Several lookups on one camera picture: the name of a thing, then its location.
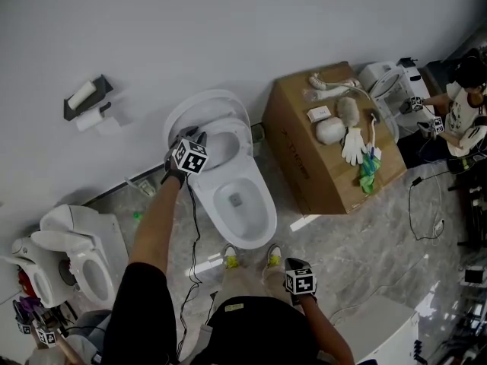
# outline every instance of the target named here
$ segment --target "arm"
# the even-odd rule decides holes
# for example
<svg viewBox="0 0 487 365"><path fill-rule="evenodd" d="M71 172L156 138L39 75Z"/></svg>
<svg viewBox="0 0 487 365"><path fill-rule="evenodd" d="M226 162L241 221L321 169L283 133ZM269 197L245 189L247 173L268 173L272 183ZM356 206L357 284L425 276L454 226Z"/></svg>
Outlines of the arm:
<svg viewBox="0 0 487 365"><path fill-rule="evenodd" d="M179 191L180 181L169 176L138 226L129 263L145 262L166 274L174 206Z"/></svg>
<svg viewBox="0 0 487 365"><path fill-rule="evenodd" d="M340 365L354 365L349 345L321 312L314 298L304 295L299 300L320 349L331 354Z"/></svg>
<svg viewBox="0 0 487 365"><path fill-rule="evenodd" d="M440 114L446 115L450 111L450 101L451 98L448 94L439 94L429 99L424 99L423 104L425 106L435 106Z"/></svg>
<svg viewBox="0 0 487 365"><path fill-rule="evenodd" d="M138 226L105 334L103 365L177 363L176 318L166 271L179 191L180 181L169 176ZM148 306L152 297L156 312Z"/></svg>
<svg viewBox="0 0 487 365"><path fill-rule="evenodd" d="M66 340L58 332L55 332L55 334L56 340L58 341L58 346L68 359L68 362L72 365L86 365L81 357L79 357L78 353L73 350L71 345L66 342Z"/></svg>
<svg viewBox="0 0 487 365"><path fill-rule="evenodd" d="M448 142L449 144L452 144L454 147L459 148L459 149L463 149L462 145L460 144L459 138L456 138L456 137L448 134L447 132L442 132L442 133L438 134L438 136L442 137L446 142Z"/></svg>

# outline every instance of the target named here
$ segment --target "black wristband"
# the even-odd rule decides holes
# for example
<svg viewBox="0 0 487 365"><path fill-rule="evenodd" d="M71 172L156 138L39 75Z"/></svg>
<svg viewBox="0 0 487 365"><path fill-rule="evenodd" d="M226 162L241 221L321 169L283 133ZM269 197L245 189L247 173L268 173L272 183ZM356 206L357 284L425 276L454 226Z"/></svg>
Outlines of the black wristband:
<svg viewBox="0 0 487 365"><path fill-rule="evenodd" d="M161 185L167 180L169 176L174 176L180 181L180 189L183 188L184 180L186 180L186 174L177 169L169 169L161 180Z"/></svg>

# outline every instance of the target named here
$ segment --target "marble floor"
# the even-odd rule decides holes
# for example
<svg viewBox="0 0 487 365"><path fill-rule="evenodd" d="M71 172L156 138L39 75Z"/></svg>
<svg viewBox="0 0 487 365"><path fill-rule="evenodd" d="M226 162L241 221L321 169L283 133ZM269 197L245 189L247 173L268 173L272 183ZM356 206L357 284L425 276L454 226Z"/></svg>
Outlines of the marble floor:
<svg viewBox="0 0 487 365"><path fill-rule="evenodd" d="M356 212L342 216L320 216L307 221L298 212L282 172L268 148L256 162L274 198L278 226L273 241L282 245L285 256L308 261L318 277L317 298L322 311L332 322L340 323L355 309L341 309L363 303L372 294L380 294L417 309L421 315L419 331L424 342L424 357L438 351L455 324L461 288L457 284L461 250L457 241L465 234L460 201L455 192L446 192L454 178L438 177L442 189L441 205L435 178L413 189L412 217L417 233L431 236L434 216L445 219L444 232L438 240L416 241L409 229L408 190L418 176L433 174L432 166L410 170L401 179L370 199ZM435 165L437 173L444 165ZM158 186L162 172L148 177ZM124 187L91 205L102 213L113 212L119 219L124 240L130 251L138 221L134 213L143 213L150 203L139 191ZM206 321L212 304L210 294L220 288L223 266L218 264L225 240L219 235L202 206L197 202L197 218L202 238L196 248L196 260L203 281L198 296L188 303L184 317L189 327L182 357L196 342L199 326ZM176 218L170 244L168 286L178 321L180 306L191 285L191 246L196 238L193 207L186 188L177 201ZM267 248L242 251L242 264L256 275L265 264Z"/></svg>

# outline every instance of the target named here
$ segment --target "white toilet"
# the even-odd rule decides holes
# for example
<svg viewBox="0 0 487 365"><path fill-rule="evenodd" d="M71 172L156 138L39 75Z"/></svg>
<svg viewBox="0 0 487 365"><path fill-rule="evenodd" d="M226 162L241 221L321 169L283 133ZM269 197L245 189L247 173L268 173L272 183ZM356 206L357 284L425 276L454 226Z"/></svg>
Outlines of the white toilet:
<svg viewBox="0 0 487 365"><path fill-rule="evenodd" d="M31 238L20 238L12 244L12 256L0 256L6 262L19 265L29 276L32 288L46 308L63 304L73 296L74 284L65 269L68 258L63 252L52 252L34 244Z"/></svg>
<svg viewBox="0 0 487 365"><path fill-rule="evenodd" d="M406 115L399 112L401 104L409 97L430 97L416 67L404 68L388 61L375 62L365 66L358 79L371 95L396 142L415 132L418 129L417 122L427 122L434 118L433 106L425 106L418 112Z"/></svg>
<svg viewBox="0 0 487 365"><path fill-rule="evenodd" d="M230 243L256 249L274 235L274 201L253 159L250 122L244 105L228 90L207 90L183 101L167 118L164 143L197 125L206 132L208 162L189 184L213 224Z"/></svg>
<svg viewBox="0 0 487 365"><path fill-rule="evenodd" d="M101 308L113 307L129 262L115 215L60 205L41 219L32 240L44 249L66 252L84 295Z"/></svg>

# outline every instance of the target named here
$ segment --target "white glove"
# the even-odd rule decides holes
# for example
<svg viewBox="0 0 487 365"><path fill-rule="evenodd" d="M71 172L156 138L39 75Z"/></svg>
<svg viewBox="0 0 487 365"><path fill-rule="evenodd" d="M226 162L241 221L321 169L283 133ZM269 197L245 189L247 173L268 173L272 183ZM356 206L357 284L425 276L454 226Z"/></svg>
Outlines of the white glove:
<svg viewBox="0 0 487 365"><path fill-rule="evenodd" d="M342 158L345 158L345 161L353 167L357 163L362 164L364 162L364 154L367 153L367 148L364 145L364 139L360 132L360 129L350 128L345 136L345 144L343 145Z"/></svg>

